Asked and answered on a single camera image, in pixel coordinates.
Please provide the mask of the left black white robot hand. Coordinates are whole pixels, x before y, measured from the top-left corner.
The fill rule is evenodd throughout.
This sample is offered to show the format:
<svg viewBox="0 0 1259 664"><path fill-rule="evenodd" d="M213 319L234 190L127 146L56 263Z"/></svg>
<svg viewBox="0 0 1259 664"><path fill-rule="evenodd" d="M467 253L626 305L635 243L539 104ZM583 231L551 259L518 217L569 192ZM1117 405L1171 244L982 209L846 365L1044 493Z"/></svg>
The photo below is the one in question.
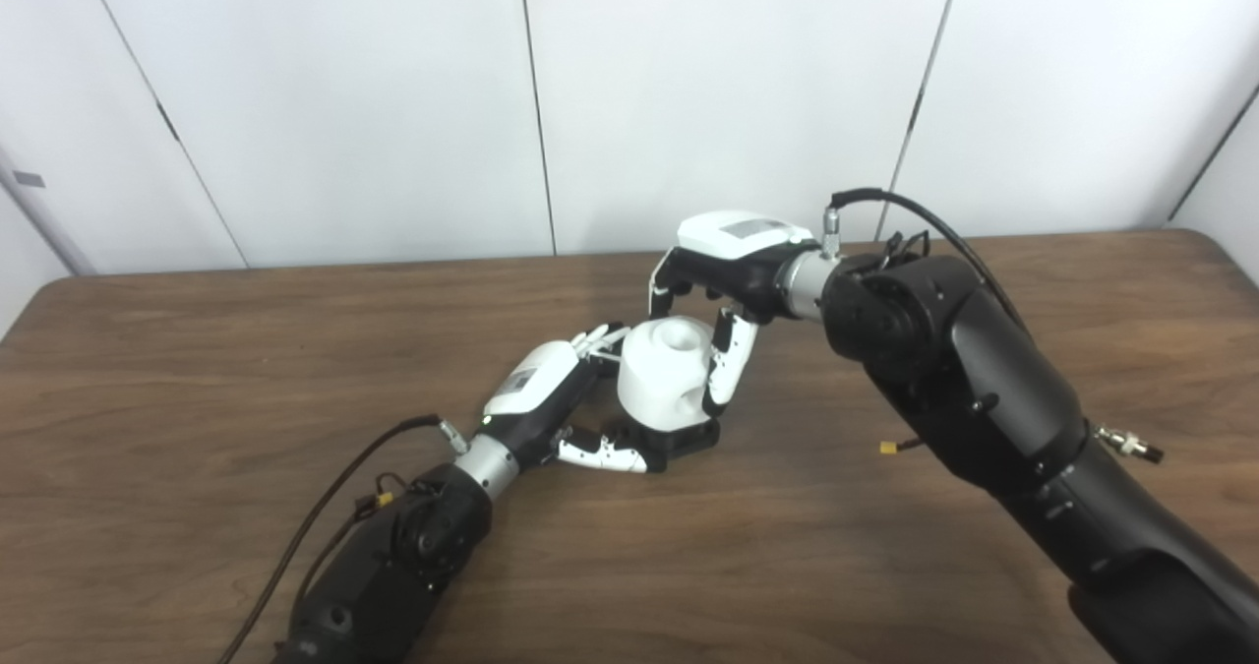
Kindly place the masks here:
<svg viewBox="0 0 1259 664"><path fill-rule="evenodd" d="M663 457L633 436L613 437L570 425L570 417L603 379L618 375L630 328L598 325L568 340L535 346L487 399L475 438L504 450L517 471L558 459L597 470L661 474Z"/></svg>

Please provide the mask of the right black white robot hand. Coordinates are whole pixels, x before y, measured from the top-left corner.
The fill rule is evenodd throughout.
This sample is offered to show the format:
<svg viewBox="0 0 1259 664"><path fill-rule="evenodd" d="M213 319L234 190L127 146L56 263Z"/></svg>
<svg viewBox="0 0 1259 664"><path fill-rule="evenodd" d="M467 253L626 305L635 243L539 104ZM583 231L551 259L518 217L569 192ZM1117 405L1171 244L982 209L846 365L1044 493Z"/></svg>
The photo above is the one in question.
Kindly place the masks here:
<svg viewBox="0 0 1259 664"><path fill-rule="evenodd" d="M648 278L648 319L669 316L675 299L697 287L729 300L713 329L701 399L708 417L721 416L737 393L760 328L805 319L791 305L789 278L805 255L818 251L803 226L752 210L711 210L679 226L676 243Z"/></svg>

